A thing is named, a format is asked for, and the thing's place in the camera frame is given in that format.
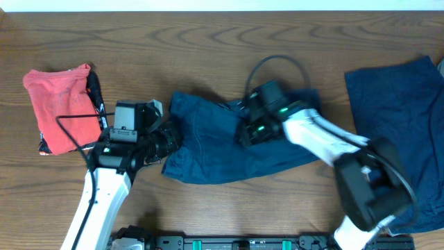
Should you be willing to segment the dark blue denim shorts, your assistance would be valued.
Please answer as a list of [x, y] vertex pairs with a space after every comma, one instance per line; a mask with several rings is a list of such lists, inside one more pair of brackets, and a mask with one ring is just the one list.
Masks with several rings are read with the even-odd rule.
[[318, 160], [286, 139], [241, 146], [236, 130], [245, 117], [239, 100], [216, 103], [174, 92], [169, 118], [183, 142], [167, 158], [162, 174], [183, 183], [214, 185], [275, 174]]

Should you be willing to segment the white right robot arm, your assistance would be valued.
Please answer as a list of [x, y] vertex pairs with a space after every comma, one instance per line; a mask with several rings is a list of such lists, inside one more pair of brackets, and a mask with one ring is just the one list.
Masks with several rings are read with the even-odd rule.
[[238, 128], [245, 147], [285, 138], [334, 170], [345, 217], [329, 237], [298, 242], [300, 249], [364, 249], [393, 220], [417, 207], [395, 145], [350, 133], [327, 121], [309, 95], [291, 98], [277, 81], [246, 91], [248, 117]]

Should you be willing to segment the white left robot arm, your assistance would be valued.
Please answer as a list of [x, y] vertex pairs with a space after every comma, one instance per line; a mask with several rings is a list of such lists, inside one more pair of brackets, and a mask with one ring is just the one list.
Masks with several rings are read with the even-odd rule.
[[162, 162], [182, 144], [173, 122], [141, 134], [136, 142], [113, 140], [116, 133], [114, 128], [104, 130], [87, 155], [82, 197], [62, 249], [105, 249], [137, 172]]

